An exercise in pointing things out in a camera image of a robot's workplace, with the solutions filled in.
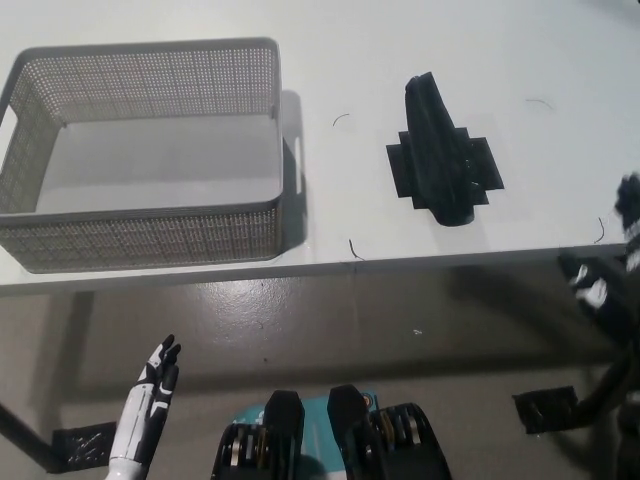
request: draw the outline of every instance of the white table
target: white table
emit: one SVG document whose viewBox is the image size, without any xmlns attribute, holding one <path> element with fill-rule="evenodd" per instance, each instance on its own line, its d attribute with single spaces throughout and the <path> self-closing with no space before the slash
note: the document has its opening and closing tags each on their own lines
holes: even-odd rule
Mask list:
<svg viewBox="0 0 640 480">
<path fill-rule="evenodd" d="M 32 275 L 0 249 L 2 294 L 620 250 L 615 191 L 640 169 L 635 0 L 23 0 L 2 10 L 2 79 L 33 46 L 274 38 L 307 209 L 304 242 L 267 262 Z M 385 146 L 406 129 L 405 84 L 427 71 L 456 125 L 488 138 L 506 186 L 468 226 L 442 227 L 396 196 Z"/>
</svg>

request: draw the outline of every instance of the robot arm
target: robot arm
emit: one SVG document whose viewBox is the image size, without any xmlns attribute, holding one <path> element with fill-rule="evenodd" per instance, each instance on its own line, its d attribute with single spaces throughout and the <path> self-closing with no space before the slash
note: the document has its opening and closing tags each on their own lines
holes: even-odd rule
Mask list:
<svg viewBox="0 0 640 480">
<path fill-rule="evenodd" d="M 178 380 L 180 344 L 169 335 L 129 391 L 109 456 L 106 480 L 144 480 L 160 441 Z"/>
<path fill-rule="evenodd" d="M 573 407 L 571 426 L 590 424 L 620 405 L 621 442 L 617 478 L 640 479 L 640 324 L 637 278 L 640 272 L 640 177 L 623 178 L 616 211 L 626 241 L 624 261 L 578 260 L 563 255 L 560 267 L 578 305 L 598 329 L 622 350 L 595 391 Z"/>
</svg>

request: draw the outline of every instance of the white robotic hand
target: white robotic hand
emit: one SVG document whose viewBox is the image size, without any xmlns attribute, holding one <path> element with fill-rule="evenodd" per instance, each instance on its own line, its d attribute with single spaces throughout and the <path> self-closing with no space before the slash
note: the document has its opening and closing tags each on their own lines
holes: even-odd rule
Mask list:
<svg viewBox="0 0 640 480">
<path fill-rule="evenodd" d="M 640 275 L 640 177 L 620 182 L 615 205 L 627 241 L 624 267 L 602 259 L 578 259 L 562 254 L 560 267 L 578 306 L 602 333 L 621 348 L 638 343 L 637 277 Z"/>
<path fill-rule="evenodd" d="M 144 480 L 167 419 L 178 380 L 180 344 L 169 335 L 129 391 L 109 456 L 106 480 Z"/>
</svg>

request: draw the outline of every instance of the plastic storage basket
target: plastic storage basket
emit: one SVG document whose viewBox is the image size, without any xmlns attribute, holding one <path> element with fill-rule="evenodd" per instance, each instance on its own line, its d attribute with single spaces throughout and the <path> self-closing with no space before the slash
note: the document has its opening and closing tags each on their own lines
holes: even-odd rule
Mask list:
<svg viewBox="0 0 640 480">
<path fill-rule="evenodd" d="M 269 39 L 21 53 L 0 244 L 37 273 L 276 256 L 280 94 Z"/>
</svg>

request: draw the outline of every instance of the concrete floor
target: concrete floor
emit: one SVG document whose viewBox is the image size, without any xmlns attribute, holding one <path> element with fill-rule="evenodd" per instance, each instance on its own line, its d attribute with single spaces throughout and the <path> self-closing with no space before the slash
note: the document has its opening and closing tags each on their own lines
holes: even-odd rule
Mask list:
<svg viewBox="0 0 640 480">
<path fill-rule="evenodd" d="M 454 478 L 610 480 L 615 430 L 527 437 L 511 395 L 597 381 L 609 345 L 552 265 L 0 299 L 0 401 L 36 431 L 118 418 L 168 333 L 181 378 L 150 480 L 207 479 L 224 427 L 275 388 L 419 403 Z M 2 478 L 47 477 L 0 438 Z M 102 479 L 105 469 L 62 479 Z"/>
</svg>

